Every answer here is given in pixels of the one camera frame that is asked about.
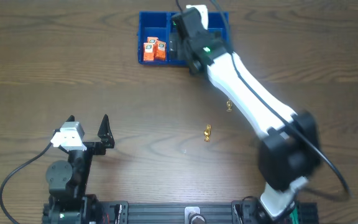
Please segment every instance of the orange box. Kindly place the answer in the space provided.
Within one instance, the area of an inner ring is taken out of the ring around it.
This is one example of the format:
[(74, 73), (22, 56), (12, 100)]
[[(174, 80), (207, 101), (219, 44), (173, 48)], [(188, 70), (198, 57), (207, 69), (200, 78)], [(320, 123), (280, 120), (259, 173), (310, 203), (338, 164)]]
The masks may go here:
[(166, 56), (167, 56), (167, 43), (158, 40), (155, 59), (165, 60)]
[(148, 37), (147, 43), (155, 44), (158, 41), (158, 37)]
[(143, 61), (154, 61), (155, 57), (155, 44), (144, 43), (143, 44)]

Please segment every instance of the blue bin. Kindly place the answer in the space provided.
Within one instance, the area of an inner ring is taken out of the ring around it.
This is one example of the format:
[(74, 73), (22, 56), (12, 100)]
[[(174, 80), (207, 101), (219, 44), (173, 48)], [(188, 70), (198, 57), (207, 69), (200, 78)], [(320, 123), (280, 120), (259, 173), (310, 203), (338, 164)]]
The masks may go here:
[[(139, 12), (139, 31), (137, 43), (137, 59), (142, 65), (186, 65), (184, 60), (171, 60), (169, 54), (169, 36), (176, 32), (172, 23), (172, 16), (178, 12)], [(229, 14), (224, 13), (226, 20)], [(220, 31), (222, 38), (227, 40), (227, 30), (219, 12), (208, 13), (208, 30), (210, 32)], [(143, 43), (147, 42), (147, 37), (158, 37), (159, 40), (167, 43), (167, 57), (165, 60), (154, 60), (153, 62), (143, 61)]]

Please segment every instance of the wooden surface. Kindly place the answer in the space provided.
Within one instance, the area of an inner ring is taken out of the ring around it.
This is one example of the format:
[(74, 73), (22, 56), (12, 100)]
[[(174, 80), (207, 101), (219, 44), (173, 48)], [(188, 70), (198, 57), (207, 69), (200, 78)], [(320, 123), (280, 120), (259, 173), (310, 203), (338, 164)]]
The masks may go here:
[[(315, 115), (323, 150), (354, 193), (349, 203), (304, 192), (300, 200), (318, 202), (321, 223), (358, 222), (358, 0), (220, 2), (246, 67), (278, 99)], [(0, 1), (0, 184), (69, 115), (96, 140), (106, 113), (117, 147), (94, 158), (87, 189), (101, 200), (230, 202), (262, 193), (255, 134), (237, 109), (226, 112), (227, 98), (187, 68), (137, 63), (139, 11), (176, 5)], [(51, 149), (7, 184), (4, 202), (21, 223), (40, 223), (45, 171), (60, 159)], [(341, 189), (326, 165), (311, 186)], [(0, 223), (8, 223), (1, 209)]]

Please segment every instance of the wood grain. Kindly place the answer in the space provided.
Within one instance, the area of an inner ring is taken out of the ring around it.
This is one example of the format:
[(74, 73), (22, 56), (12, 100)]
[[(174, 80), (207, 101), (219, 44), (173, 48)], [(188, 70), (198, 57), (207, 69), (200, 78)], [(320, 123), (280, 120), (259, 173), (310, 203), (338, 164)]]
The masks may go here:
[[(278, 99), (315, 115), (323, 150), (354, 193), (348, 203), (300, 199), (318, 202), (321, 223), (358, 222), (358, 1), (219, 3), (246, 67)], [(0, 0), (0, 184), (70, 114), (96, 140), (107, 113), (117, 147), (94, 158), (87, 189), (100, 199), (230, 202), (263, 191), (255, 134), (237, 109), (226, 112), (227, 98), (187, 68), (137, 63), (139, 11), (176, 5)], [(49, 150), (6, 186), (6, 207), (21, 223), (40, 223), (45, 171), (59, 159)], [(311, 187), (340, 189), (326, 165)], [(0, 223), (8, 223), (1, 209)]]

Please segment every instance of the gold object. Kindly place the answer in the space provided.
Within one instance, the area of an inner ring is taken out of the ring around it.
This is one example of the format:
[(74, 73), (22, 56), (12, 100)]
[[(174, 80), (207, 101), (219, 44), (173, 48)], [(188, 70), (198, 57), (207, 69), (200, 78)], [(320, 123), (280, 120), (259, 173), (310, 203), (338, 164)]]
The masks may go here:
[(207, 125), (206, 125), (206, 129), (205, 129), (205, 131), (204, 131), (204, 136), (205, 136), (204, 141), (209, 142), (209, 137), (210, 137), (210, 135), (211, 135), (211, 125), (210, 125), (210, 124), (207, 124)]
[(230, 99), (226, 102), (226, 105), (227, 105), (227, 112), (231, 112), (232, 109), (231, 107), (233, 106), (233, 101), (231, 101)]

